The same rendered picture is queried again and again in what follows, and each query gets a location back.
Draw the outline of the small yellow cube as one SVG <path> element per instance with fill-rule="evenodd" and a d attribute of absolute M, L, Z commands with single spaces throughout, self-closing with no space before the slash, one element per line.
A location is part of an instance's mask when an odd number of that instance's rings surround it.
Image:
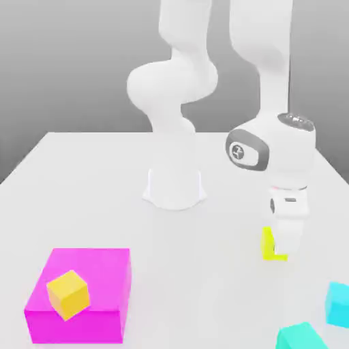
<path fill-rule="evenodd" d="M 90 306 L 88 285 L 73 270 L 48 282 L 46 289 L 50 304 L 64 321 Z"/>

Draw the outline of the small teal cube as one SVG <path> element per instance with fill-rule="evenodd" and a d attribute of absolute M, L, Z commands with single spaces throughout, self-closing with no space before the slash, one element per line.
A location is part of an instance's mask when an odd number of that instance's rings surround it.
<path fill-rule="evenodd" d="M 329 349 L 308 322 L 281 328 L 275 349 Z"/>

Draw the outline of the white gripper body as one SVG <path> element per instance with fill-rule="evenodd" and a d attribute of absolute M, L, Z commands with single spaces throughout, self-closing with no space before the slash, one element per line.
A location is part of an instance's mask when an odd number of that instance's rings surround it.
<path fill-rule="evenodd" d="M 274 219 L 274 242 L 277 255 L 296 254 L 301 244 L 305 216 L 276 217 Z"/>

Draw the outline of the small yellow-green cube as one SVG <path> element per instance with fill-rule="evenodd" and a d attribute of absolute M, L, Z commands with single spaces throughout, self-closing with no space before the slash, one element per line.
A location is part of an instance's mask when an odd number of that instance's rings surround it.
<path fill-rule="evenodd" d="M 286 254 L 275 253 L 275 241 L 274 241 L 270 226 L 265 226 L 262 229 L 260 246 L 261 246 L 262 257 L 264 260 L 278 260 L 278 261 L 288 260 L 288 256 Z"/>

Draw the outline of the small cyan cube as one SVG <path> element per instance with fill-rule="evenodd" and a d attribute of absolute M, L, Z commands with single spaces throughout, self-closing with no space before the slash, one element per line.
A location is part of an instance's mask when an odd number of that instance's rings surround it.
<path fill-rule="evenodd" d="M 325 300 L 326 322 L 349 329 L 349 286 L 330 282 Z"/>

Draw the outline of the large magenta box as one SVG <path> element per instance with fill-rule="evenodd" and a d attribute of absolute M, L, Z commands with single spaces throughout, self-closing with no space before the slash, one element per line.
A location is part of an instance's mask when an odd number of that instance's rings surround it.
<path fill-rule="evenodd" d="M 73 270 L 86 281 L 90 306 L 64 321 L 46 285 Z M 120 344 L 132 282 L 128 248 L 54 248 L 25 306 L 34 344 Z"/>

